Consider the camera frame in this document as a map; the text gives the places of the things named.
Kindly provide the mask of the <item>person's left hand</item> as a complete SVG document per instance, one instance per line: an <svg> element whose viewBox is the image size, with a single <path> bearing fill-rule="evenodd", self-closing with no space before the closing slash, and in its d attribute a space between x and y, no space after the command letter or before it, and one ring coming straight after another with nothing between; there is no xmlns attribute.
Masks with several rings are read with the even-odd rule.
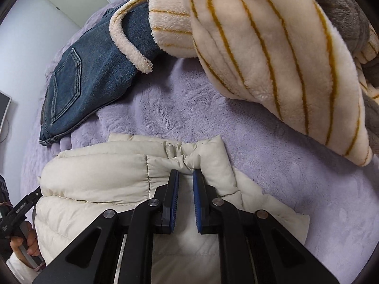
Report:
<svg viewBox="0 0 379 284"><path fill-rule="evenodd" d="M10 239L10 246L11 246L13 252L15 253L15 256L19 260L25 260L26 259L25 256L21 252L21 246L23 245L24 241L26 241L26 243L27 243L26 252L30 256L36 257L36 256L39 256L39 254L41 253L39 250L37 234L36 234L35 230L33 229L31 223L28 221L24 221L24 226L26 227L27 232L28 232L26 235L26 239L23 239L21 237L11 237L11 239Z"/></svg>

